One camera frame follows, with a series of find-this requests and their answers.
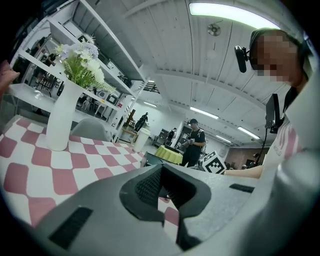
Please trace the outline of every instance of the ceiling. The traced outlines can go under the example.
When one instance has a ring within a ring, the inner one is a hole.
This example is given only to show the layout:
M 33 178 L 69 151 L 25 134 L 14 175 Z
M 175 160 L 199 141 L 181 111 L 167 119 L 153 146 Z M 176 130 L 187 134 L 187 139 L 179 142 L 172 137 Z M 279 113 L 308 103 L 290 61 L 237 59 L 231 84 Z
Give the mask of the ceiling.
M 190 15 L 189 3 L 203 1 L 87 2 L 112 29 L 138 67 L 142 64 L 144 68 L 148 67 L 150 78 L 155 81 L 164 105 L 182 111 L 186 119 L 197 118 L 203 129 L 232 141 L 236 146 L 261 144 L 261 140 L 252 141 L 237 127 L 242 126 L 263 139 L 265 104 L 271 94 L 277 93 L 282 108 L 289 87 L 269 77 L 257 76 L 248 63 L 247 72 L 240 73 L 234 47 L 248 47 L 254 28 L 229 19 Z M 276 1 L 205 2 L 246 9 L 267 18 L 297 38 L 301 36 L 295 21 Z M 82 22 L 79 18 L 74 20 L 78 25 Z M 207 26 L 214 22 L 221 27 L 219 36 L 207 32 Z M 104 35 L 103 38 L 105 41 L 101 39 L 99 45 L 105 43 L 102 48 L 112 56 L 108 52 L 110 49 L 112 52 L 108 37 Z M 190 106 L 217 115 L 219 119 L 190 111 Z M 267 142 L 271 143 L 274 138 L 273 134 L 269 134 Z

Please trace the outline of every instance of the white chair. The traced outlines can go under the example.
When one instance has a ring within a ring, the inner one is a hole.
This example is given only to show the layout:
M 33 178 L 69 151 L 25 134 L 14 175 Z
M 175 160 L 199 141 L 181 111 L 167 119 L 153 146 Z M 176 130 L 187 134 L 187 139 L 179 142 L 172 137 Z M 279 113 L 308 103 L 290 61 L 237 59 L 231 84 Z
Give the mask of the white chair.
M 105 130 L 102 123 L 93 118 L 81 120 L 73 128 L 71 135 L 104 142 L 111 141 L 111 133 Z

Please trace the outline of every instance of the yellow tablecloth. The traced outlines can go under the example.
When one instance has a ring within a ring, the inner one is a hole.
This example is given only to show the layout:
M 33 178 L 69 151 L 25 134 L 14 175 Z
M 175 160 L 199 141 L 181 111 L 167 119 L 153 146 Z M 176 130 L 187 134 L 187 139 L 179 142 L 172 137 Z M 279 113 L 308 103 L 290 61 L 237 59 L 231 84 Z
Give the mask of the yellow tablecloth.
M 165 148 L 163 145 L 158 148 L 154 155 L 158 158 L 162 158 L 178 165 L 182 163 L 183 158 L 182 154 L 171 151 Z

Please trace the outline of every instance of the hand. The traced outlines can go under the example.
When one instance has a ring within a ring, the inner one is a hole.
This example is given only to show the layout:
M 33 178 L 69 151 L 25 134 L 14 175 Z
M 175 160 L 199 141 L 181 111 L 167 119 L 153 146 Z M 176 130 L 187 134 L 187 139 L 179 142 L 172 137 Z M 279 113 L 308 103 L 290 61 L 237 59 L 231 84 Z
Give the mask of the hand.
M 13 71 L 7 60 L 0 64 L 0 96 L 19 75 L 19 72 Z

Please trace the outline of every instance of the white vase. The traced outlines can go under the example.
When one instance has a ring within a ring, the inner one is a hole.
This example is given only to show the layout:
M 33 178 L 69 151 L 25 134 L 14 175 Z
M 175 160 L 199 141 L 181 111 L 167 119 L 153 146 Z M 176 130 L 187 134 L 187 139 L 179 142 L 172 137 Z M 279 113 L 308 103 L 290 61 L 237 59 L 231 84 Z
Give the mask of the white vase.
M 70 80 L 64 82 L 63 91 L 54 104 L 46 128 L 46 144 L 49 149 L 66 149 L 77 101 L 84 90 Z

